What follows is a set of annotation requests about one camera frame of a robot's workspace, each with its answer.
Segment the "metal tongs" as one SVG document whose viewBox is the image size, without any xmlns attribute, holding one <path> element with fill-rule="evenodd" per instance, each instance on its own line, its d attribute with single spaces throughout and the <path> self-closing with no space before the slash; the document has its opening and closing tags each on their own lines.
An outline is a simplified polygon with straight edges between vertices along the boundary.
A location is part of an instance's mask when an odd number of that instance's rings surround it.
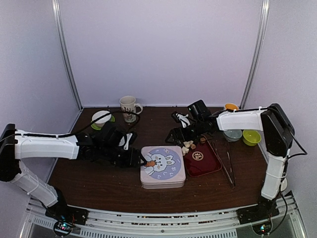
<svg viewBox="0 0 317 238">
<path fill-rule="evenodd" d="M 221 157 L 217 150 L 216 143 L 214 141 L 211 142 L 211 147 L 214 150 L 215 155 L 222 166 L 222 170 L 230 184 L 230 187 L 234 189 L 236 187 L 236 181 L 235 181 L 235 174 L 234 174 L 234 169 L 232 164 L 229 143 L 225 142 L 224 146 L 225 146 L 225 156 Z"/>
</svg>

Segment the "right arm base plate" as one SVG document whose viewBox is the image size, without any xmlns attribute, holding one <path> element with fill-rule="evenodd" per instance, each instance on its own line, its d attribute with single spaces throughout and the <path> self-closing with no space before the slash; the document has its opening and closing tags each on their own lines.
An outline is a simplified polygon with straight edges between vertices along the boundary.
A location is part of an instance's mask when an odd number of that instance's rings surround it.
<svg viewBox="0 0 317 238">
<path fill-rule="evenodd" d="M 240 208 L 236 210 L 239 223 L 247 224 L 258 222 L 261 220 L 268 220 L 271 217 L 279 215 L 279 210 L 274 205 L 272 208 L 266 208 L 262 205 L 254 205 L 250 207 Z"/>
</svg>

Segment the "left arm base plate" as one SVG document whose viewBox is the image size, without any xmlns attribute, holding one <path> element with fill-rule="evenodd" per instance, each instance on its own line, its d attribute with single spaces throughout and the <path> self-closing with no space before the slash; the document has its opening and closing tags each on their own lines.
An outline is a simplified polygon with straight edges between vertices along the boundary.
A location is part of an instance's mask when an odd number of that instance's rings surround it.
<svg viewBox="0 0 317 238">
<path fill-rule="evenodd" d="M 48 207 L 45 215 L 54 218 L 59 222 L 69 223 L 71 225 L 85 225 L 89 211 L 82 208 L 71 206 L 66 207 Z"/>
</svg>

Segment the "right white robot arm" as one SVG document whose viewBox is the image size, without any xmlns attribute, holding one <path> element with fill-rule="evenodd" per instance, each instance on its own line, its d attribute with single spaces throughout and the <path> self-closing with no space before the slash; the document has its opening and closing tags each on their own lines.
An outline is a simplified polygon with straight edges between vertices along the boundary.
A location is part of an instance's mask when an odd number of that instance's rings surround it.
<svg viewBox="0 0 317 238">
<path fill-rule="evenodd" d="M 222 109 L 212 113 L 202 100 L 188 106 L 188 114 L 173 112 L 171 117 L 180 124 L 170 130 L 165 142 L 183 146 L 184 142 L 199 141 L 205 134 L 219 131 L 257 131 L 263 134 L 268 165 L 261 190 L 263 200 L 254 207 L 254 215 L 264 219 L 273 211 L 273 201 L 286 179 L 290 149 L 295 140 L 295 129 L 278 103 L 268 107 L 246 110 Z"/>
</svg>

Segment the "white compartment tin box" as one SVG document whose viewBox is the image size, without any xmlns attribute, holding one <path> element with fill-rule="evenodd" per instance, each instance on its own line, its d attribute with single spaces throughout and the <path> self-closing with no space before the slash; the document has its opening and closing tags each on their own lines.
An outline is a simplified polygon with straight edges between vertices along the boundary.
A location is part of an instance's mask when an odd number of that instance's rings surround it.
<svg viewBox="0 0 317 238">
<path fill-rule="evenodd" d="M 140 176 L 141 184 L 144 189 L 169 189 L 169 188 L 181 188 L 184 186 L 186 176 L 168 176 L 167 179 L 163 179 L 163 176 Z"/>
</svg>

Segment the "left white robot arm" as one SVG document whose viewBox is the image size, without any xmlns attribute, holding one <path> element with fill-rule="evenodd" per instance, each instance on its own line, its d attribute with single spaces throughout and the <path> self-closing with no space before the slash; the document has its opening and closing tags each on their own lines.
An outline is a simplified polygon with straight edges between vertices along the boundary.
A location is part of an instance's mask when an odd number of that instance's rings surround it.
<svg viewBox="0 0 317 238">
<path fill-rule="evenodd" d="M 36 134 L 17 130 L 8 124 L 0 137 L 0 179 L 17 185 L 37 198 L 60 220 L 71 216 L 62 192 L 43 182 L 22 159 L 64 158 L 69 160 L 106 160 L 121 168 L 137 168 L 147 161 L 141 151 L 131 147 L 137 137 L 107 122 L 99 131 L 70 134 Z"/>
</svg>

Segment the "metal tin lid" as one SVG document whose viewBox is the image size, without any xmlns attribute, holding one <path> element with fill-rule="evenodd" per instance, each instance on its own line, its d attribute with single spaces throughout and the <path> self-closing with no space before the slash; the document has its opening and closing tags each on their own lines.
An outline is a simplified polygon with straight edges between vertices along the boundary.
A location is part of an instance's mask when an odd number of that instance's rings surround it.
<svg viewBox="0 0 317 238">
<path fill-rule="evenodd" d="M 179 146 L 146 146 L 141 149 L 148 161 L 140 168 L 140 176 L 186 176 L 182 150 Z"/>
</svg>

